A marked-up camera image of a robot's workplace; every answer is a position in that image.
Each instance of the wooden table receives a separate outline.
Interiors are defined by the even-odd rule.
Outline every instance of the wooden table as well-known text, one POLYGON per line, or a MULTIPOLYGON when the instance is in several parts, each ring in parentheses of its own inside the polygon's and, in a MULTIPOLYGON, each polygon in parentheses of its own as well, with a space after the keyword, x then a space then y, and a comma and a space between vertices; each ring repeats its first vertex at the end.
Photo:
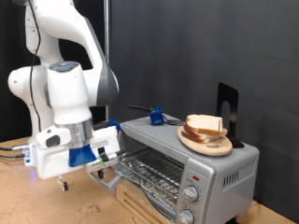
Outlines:
MULTIPOLYGON (((27 138, 1 143, 0 147, 25 144, 27 138)), ((1 155, 20 152, 1 151, 1 155)), ((113 178, 107 171, 106 181, 113 178)), ((23 159, 0 158, 0 223, 143 223, 115 195, 91 180, 82 170, 63 175, 69 191, 62 192, 54 178, 42 180, 23 159)), ((287 218, 253 202, 241 224, 294 224, 287 218)))

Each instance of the bread slice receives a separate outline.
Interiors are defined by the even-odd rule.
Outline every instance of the bread slice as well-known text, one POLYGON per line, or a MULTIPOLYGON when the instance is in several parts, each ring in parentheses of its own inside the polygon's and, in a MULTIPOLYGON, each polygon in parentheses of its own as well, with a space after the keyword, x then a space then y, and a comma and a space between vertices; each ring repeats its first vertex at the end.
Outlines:
MULTIPOLYGON (((184 125, 184 129, 183 131, 187 134, 189 134, 190 136, 197 138, 199 140, 204 140, 204 139, 208 139, 208 138, 218 138, 218 135, 212 135, 212 134, 206 134, 206 133, 192 133, 186 130, 185 125, 184 125)), ((221 135, 221 137, 225 136, 227 134, 227 129, 223 129, 223 134, 221 135)))
POLYGON ((211 138, 206 138, 206 139, 198 139, 196 137, 193 137, 190 133, 187 133, 185 130, 181 131, 181 135, 185 138, 188 138, 189 140, 192 140, 194 142, 198 142, 198 143, 209 143, 211 141, 217 140, 218 136, 216 135, 212 135, 211 138))
POLYGON ((209 115, 189 115, 185 121, 185 130, 191 133, 223 135, 223 122, 221 117, 209 115))

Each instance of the control knob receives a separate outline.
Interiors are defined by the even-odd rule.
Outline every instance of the control knob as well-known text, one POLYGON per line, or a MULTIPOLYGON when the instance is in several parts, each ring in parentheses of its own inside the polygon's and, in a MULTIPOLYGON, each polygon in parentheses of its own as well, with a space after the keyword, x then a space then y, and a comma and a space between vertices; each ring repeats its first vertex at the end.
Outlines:
POLYGON ((187 187, 182 191, 182 194, 191 203, 195 203, 198 199, 198 192, 195 187, 187 187))
POLYGON ((184 210, 178 214, 178 223, 179 224, 193 224, 194 217, 191 211, 184 210))

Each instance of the blue object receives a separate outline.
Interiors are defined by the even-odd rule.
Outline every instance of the blue object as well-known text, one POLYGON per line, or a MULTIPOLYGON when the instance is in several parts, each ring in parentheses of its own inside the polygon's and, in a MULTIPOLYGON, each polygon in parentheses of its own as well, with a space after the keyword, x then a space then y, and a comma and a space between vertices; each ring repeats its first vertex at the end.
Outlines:
POLYGON ((90 145, 79 148, 70 148, 69 149, 69 166, 75 167, 83 165, 92 161, 95 161, 96 158, 93 155, 93 151, 90 145))
POLYGON ((160 106, 153 107, 153 110, 149 112, 149 116, 152 125, 165 123, 163 112, 160 106))
POLYGON ((114 121, 114 119, 109 119, 109 125, 110 126, 114 126, 116 125, 116 129, 118 130, 118 132, 121 130, 121 125, 119 122, 114 121))

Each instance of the silver toaster oven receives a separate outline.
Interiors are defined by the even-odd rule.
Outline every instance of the silver toaster oven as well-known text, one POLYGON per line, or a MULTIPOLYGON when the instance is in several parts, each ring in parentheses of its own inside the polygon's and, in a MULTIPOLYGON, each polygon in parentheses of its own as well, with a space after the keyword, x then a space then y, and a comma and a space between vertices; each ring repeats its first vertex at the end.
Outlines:
POLYGON ((257 148, 244 144, 229 155, 210 157, 185 147, 178 126, 152 126, 150 118, 142 118, 121 127, 131 146, 116 167, 118 173, 142 188, 172 221, 223 224, 244 216, 251 206, 257 148))

